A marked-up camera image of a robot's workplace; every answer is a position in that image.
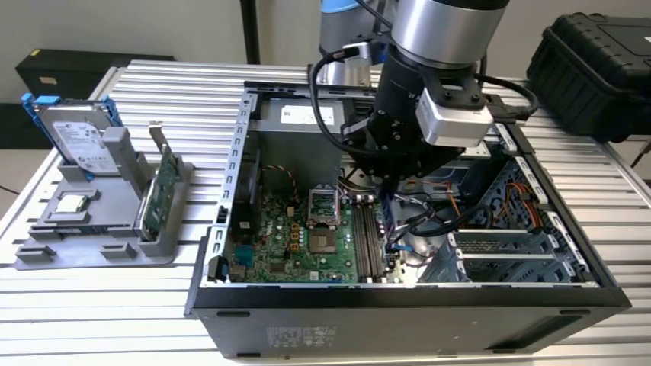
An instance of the cpu chip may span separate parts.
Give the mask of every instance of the cpu chip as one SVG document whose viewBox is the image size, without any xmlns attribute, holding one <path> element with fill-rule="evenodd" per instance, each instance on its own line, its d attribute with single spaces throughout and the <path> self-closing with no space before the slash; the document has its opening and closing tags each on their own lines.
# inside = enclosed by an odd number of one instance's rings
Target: cpu chip
<svg viewBox="0 0 651 366">
<path fill-rule="evenodd" d="M 337 253 L 335 231 L 329 229 L 310 230 L 310 253 Z"/>
</svg>

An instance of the wall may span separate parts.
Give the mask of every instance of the wall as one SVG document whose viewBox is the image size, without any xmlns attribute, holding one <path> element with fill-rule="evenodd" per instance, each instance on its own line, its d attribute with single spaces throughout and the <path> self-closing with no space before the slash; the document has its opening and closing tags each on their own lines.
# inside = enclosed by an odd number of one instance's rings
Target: wall
<svg viewBox="0 0 651 366">
<path fill-rule="evenodd" d="M 319 0 L 259 0 L 263 63 L 306 65 L 319 54 Z M 489 73 L 525 76 L 542 31 L 558 16 L 584 11 L 651 17 L 650 0 L 512 0 L 489 49 Z"/>
<path fill-rule="evenodd" d="M 15 66 L 35 48 L 245 63 L 238 0 L 3 0 L 0 101 L 27 91 Z"/>
</svg>

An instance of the black carrying case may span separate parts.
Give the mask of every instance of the black carrying case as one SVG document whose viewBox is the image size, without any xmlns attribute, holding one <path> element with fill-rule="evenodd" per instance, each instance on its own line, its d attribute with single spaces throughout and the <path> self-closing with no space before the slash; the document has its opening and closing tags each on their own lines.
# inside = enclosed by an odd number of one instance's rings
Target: black carrying case
<svg viewBox="0 0 651 366">
<path fill-rule="evenodd" d="M 530 87 L 573 133 L 651 134 L 651 19 L 565 15 L 544 32 Z"/>
</svg>

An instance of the ram slot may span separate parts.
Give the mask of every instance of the ram slot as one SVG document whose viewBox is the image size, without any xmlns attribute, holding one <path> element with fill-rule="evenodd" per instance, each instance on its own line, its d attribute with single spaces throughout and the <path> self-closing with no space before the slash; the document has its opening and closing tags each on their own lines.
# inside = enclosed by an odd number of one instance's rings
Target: ram slot
<svg viewBox="0 0 651 366">
<path fill-rule="evenodd" d="M 376 225 L 374 207 L 365 207 L 365 232 L 369 250 L 369 260 L 372 261 L 372 275 L 374 278 L 384 277 L 384 261 L 380 255 L 378 226 Z"/>
<path fill-rule="evenodd" d="M 355 258 L 358 260 L 358 275 L 363 280 L 372 277 L 372 263 L 369 261 L 369 246 L 365 227 L 362 208 L 359 206 L 354 206 Z"/>
</svg>

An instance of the motherboard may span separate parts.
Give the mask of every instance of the motherboard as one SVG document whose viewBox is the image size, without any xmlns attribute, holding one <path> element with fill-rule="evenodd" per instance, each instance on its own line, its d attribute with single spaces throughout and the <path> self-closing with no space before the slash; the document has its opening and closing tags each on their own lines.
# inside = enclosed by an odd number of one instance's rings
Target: motherboard
<svg viewBox="0 0 651 366">
<path fill-rule="evenodd" d="M 254 243 L 235 247 L 231 281 L 353 284 L 370 271 L 365 268 L 372 268 L 373 260 L 385 275 L 384 221 L 376 219 L 382 217 L 382 207 L 365 208 L 326 193 L 318 190 L 311 196 L 302 195 L 298 204 L 274 194 L 262 197 L 259 230 Z M 335 220 L 315 220 L 325 217 L 337 217 L 338 225 Z M 374 233 L 373 242 L 362 232 Z"/>
</svg>

